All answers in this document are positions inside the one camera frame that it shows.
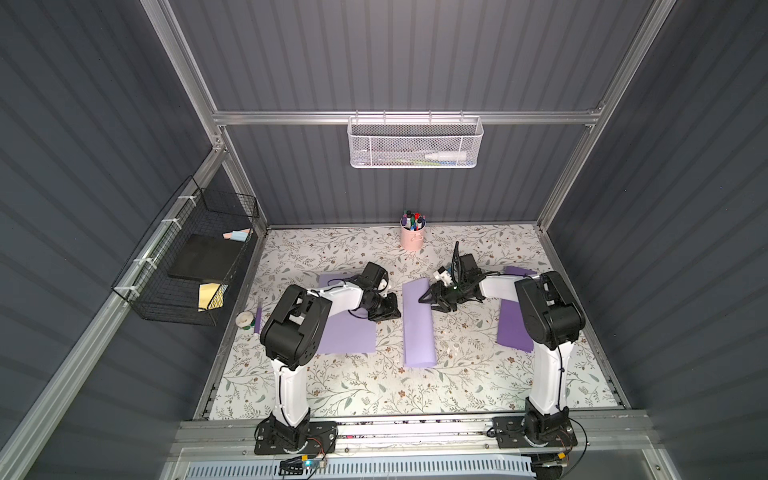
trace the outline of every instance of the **tape roll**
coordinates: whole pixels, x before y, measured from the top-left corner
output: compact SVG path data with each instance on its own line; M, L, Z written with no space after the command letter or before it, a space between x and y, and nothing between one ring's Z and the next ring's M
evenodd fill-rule
M241 329L250 328L251 324L253 324L253 314L251 312L245 311L235 317L235 325Z

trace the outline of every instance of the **black bracket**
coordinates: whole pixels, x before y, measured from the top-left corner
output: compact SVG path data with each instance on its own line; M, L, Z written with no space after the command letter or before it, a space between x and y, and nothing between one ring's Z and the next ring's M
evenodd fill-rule
M278 422L274 415L262 421L253 434L256 446L254 455L319 455L320 444L326 453L336 449L339 426L336 422L307 422L291 429Z
M570 420L565 420L562 430L539 439L541 444L534 445L525 437L524 416L493 417L493 427L488 436L494 436L500 449L528 449L537 447L560 447L572 449L578 445Z

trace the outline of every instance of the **white bottle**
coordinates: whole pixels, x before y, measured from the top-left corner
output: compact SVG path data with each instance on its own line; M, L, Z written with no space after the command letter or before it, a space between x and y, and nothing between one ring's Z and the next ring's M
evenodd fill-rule
M467 161L467 152L465 151L439 151L434 154L427 154L424 156L426 160L434 161L451 161L451 162L463 162Z

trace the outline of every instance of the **pink pen cup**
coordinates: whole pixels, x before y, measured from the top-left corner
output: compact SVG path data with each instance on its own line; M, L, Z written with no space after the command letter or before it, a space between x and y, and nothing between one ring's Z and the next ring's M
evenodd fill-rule
M409 252L418 252L424 246L424 229L409 230L400 227L400 245Z

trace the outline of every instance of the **white mesh basket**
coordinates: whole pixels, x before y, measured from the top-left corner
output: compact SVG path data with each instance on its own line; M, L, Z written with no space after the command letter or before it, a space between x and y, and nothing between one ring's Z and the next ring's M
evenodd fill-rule
M350 117L349 162L354 168L472 168L482 133L479 117Z

